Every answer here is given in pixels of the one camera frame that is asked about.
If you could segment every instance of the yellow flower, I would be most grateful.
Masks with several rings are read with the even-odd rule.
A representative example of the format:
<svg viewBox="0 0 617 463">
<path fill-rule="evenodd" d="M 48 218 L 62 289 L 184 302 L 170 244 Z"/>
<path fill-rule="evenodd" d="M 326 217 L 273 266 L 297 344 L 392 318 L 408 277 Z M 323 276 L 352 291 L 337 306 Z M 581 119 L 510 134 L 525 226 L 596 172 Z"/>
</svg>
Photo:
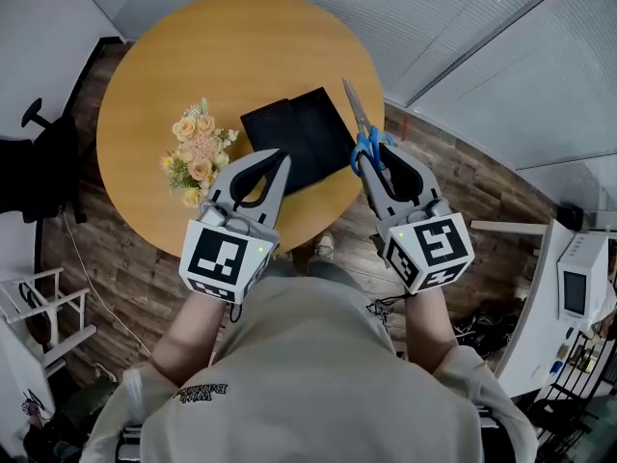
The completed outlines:
<svg viewBox="0 0 617 463">
<path fill-rule="evenodd" d="M 214 156 L 214 166 L 216 166 L 219 170 L 222 170 L 229 164 L 229 155 L 221 151 L 216 156 Z"/>
<path fill-rule="evenodd" d="M 196 124 L 199 134 L 210 135 L 214 132 L 214 117 L 210 115 L 199 115 Z"/>
<path fill-rule="evenodd" d="M 186 189 L 182 195 L 182 202 L 187 207 L 197 207 L 200 204 L 201 190 L 197 187 Z"/>
<path fill-rule="evenodd" d="M 195 119 L 193 117 L 184 117 L 180 122 L 174 123 L 172 132 L 178 141 L 184 143 L 195 137 Z"/>
<path fill-rule="evenodd" d="M 197 181 L 208 178 L 212 173 L 212 163 L 208 159 L 201 159 L 189 163 L 189 174 Z"/>
<path fill-rule="evenodd" d="M 174 159 L 171 156 L 165 156 L 161 158 L 161 166 L 163 170 L 169 170 L 169 168 L 174 164 Z"/>
</svg>

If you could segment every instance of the table top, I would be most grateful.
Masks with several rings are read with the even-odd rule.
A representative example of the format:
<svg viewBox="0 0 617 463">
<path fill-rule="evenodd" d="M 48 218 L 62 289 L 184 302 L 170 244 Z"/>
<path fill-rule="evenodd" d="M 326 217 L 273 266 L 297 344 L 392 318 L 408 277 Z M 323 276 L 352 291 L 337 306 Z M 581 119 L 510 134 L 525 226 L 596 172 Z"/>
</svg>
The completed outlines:
<svg viewBox="0 0 617 463">
<path fill-rule="evenodd" d="M 495 371 L 499 384 L 510 397 L 535 391 L 554 381 L 557 374 L 551 377 L 549 371 L 557 360 L 560 346 L 577 338 L 574 331 L 566 340 L 571 326 L 559 320 L 557 280 L 557 262 L 574 236 L 553 220 L 542 239 L 529 296 Z"/>
<path fill-rule="evenodd" d="M 198 0 L 176 11 L 132 46 L 103 98 L 97 153 L 112 203 L 141 237 L 180 256 L 197 210 L 170 191 L 160 159 L 177 145 L 171 128 L 182 112 L 207 97 L 217 125 L 241 131 L 228 150 L 237 159 L 252 151 L 241 115 L 323 86 L 355 138 L 343 77 L 382 128 L 375 67 L 353 32 L 325 10 L 304 0 Z M 287 196 L 276 226 L 280 252 L 330 226 L 361 188 L 346 168 Z"/>
</svg>

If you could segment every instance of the black chair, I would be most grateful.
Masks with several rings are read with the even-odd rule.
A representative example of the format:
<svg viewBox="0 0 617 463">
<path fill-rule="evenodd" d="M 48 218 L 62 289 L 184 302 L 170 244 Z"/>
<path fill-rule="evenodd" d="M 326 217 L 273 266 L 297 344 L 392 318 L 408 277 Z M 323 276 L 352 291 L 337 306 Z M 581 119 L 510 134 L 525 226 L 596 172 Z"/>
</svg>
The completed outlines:
<svg viewBox="0 0 617 463">
<path fill-rule="evenodd" d="M 89 147 L 79 155 L 79 137 L 71 114 L 54 123 L 39 115 L 42 100 L 30 105 L 21 120 L 34 122 L 44 131 L 34 141 L 0 140 L 0 213 L 21 211 L 24 223 L 55 217 L 71 202 L 75 221 L 84 223 L 80 211 L 79 175 Z"/>
</svg>

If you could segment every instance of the peach rose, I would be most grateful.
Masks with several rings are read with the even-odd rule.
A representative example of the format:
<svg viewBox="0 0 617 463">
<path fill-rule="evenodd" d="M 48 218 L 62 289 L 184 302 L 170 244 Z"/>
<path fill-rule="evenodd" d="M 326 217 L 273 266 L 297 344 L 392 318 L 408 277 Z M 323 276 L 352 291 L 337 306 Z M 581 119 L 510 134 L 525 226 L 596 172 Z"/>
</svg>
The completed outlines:
<svg viewBox="0 0 617 463">
<path fill-rule="evenodd" d="M 212 163 L 208 159 L 201 159 L 189 163 L 189 174 L 197 181 L 208 178 L 212 173 Z"/>
<path fill-rule="evenodd" d="M 210 135 L 214 132 L 214 117 L 210 115 L 199 115 L 196 124 L 199 134 Z"/>
<path fill-rule="evenodd" d="M 184 117 L 180 122 L 174 123 L 172 132 L 178 141 L 184 143 L 195 137 L 195 125 L 196 121 L 193 117 Z"/>
<path fill-rule="evenodd" d="M 200 204 L 201 190 L 197 187 L 186 189 L 182 195 L 182 202 L 187 207 L 197 207 Z"/>
</svg>

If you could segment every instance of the white appliance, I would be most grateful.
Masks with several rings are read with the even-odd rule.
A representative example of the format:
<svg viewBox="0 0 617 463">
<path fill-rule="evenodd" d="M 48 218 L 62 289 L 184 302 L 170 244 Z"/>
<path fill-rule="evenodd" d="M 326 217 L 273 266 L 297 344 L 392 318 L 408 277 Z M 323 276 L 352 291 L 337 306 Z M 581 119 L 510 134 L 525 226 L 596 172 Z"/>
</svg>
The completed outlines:
<svg viewBox="0 0 617 463">
<path fill-rule="evenodd" d="M 559 259 L 557 274 L 559 319 L 589 329 L 606 298 L 608 238 L 578 233 Z"/>
</svg>

